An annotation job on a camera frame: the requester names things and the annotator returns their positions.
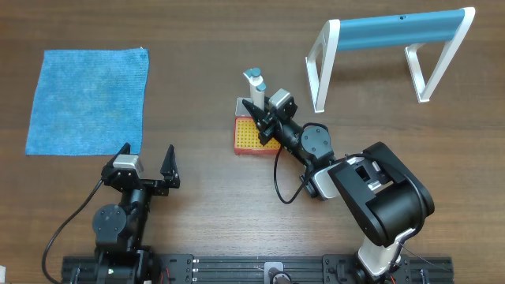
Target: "yellow perforated surface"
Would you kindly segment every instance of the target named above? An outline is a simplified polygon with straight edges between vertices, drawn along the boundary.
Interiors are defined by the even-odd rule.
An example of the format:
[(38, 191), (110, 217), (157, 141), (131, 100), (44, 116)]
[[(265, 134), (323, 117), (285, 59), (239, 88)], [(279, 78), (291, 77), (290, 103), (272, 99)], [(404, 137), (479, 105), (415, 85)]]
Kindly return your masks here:
[(258, 138), (258, 129), (252, 118), (237, 118), (235, 120), (235, 148), (248, 150), (276, 150), (280, 148), (276, 139), (270, 140), (266, 145), (261, 145)]

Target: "wooden table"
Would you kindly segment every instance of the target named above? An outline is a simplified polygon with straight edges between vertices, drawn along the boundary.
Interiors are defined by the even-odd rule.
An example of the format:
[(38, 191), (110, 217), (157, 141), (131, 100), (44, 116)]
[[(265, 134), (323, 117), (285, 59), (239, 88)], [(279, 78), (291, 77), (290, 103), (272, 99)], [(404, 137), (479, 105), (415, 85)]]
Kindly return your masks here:
[[(326, 112), (314, 114), (306, 56), (324, 22), (476, 5), (466, 40), (436, 89), (418, 104), (401, 47), (342, 52)], [(82, 203), (109, 156), (26, 156), (33, 94), (43, 51), (149, 49), (141, 159), (158, 178), (173, 144), (181, 188), (154, 198), (144, 243), (158, 252), (209, 256), (321, 256), (352, 253), (363, 233), (341, 199), (304, 193), (282, 206), (273, 156), (233, 152), (242, 72), (264, 71), (271, 95), (294, 95), (299, 123), (328, 126), (337, 156), (381, 140), (423, 181), (436, 212), (408, 247), (452, 256), (457, 283), (497, 283), (505, 268), (504, 1), (0, 1), (0, 264), (9, 282), (47, 282), (40, 258), (58, 226)], [(420, 51), (431, 71), (441, 45)], [(300, 165), (279, 164), (285, 196)], [(102, 188), (63, 230), (49, 255), (91, 254), (95, 211), (119, 201)]]

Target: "white bottle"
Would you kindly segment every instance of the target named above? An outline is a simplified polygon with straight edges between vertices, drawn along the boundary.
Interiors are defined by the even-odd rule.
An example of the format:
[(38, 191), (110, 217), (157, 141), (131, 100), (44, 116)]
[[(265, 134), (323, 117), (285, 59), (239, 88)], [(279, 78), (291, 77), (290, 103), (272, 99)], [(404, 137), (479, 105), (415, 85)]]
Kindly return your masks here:
[(265, 90), (267, 85), (263, 82), (261, 70), (259, 68), (247, 69), (244, 72), (245, 78), (249, 81), (249, 91), (252, 103), (261, 110), (265, 109)]

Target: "blue placemat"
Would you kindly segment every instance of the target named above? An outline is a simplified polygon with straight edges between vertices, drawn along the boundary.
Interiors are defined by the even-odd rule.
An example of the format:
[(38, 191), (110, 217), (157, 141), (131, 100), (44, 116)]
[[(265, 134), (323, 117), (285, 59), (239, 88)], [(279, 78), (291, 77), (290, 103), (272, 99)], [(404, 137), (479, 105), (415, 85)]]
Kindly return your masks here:
[(45, 51), (26, 154), (139, 153), (148, 69), (143, 48)]

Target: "blue bar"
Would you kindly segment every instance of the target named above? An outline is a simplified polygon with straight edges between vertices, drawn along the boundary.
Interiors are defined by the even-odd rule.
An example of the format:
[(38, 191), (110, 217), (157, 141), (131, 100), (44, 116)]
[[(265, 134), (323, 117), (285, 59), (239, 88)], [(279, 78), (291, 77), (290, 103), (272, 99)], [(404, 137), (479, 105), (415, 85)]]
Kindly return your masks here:
[(452, 40), (465, 10), (415, 13), (340, 21), (337, 50), (434, 43)]

